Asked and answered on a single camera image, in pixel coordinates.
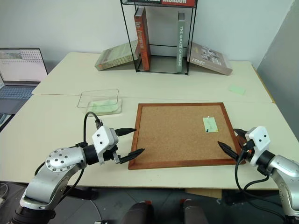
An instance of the laptop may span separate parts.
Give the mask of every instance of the laptop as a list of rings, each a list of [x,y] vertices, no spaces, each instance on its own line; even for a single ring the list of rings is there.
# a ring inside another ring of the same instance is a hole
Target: laptop
[[[0,113],[16,114],[47,74],[39,48],[0,48]]]

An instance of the cork board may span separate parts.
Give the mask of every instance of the cork board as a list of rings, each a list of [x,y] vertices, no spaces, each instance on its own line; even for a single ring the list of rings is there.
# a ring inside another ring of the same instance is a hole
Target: cork board
[[[203,117],[214,117],[218,132],[205,131]],[[131,152],[145,148],[129,169],[235,164],[217,141],[241,149],[223,103],[139,104]]]

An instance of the clear container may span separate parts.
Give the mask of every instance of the clear container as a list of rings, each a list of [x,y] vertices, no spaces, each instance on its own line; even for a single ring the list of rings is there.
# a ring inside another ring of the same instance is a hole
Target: clear container
[[[85,113],[92,111],[96,115],[120,113],[122,100],[118,93],[118,89],[82,92],[77,107]]]

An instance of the laptop keyboard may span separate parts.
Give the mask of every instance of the laptop keyboard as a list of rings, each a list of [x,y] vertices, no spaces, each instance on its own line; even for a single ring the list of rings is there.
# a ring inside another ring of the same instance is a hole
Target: laptop keyboard
[[[34,87],[4,86],[0,89],[0,98],[4,99],[29,99]]]

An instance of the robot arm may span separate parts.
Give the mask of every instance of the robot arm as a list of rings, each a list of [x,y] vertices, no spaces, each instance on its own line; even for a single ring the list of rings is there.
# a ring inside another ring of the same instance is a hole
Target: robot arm
[[[288,223],[299,223],[299,163],[269,152],[270,138],[265,127],[254,127],[246,132],[234,129],[245,139],[244,159],[263,175],[270,175],[279,189],[283,211]],[[218,142],[222,150],[235,160],[238,156],[225,143]]]
[[[107,126],[99,126],[92,136],[93,145],[79,143],[77,147],[59,148],[50,153],[44,165],[26,188],[20,206],[12,217],[14,224],[46,224],[55,217],[55,207],[65,197],[69,179],[87,165],[114,160],[122,164],[134,159],[144,149],[138,149],[121,157],[116,150],[118,136],[135,131],[132,128],[114,130]]]

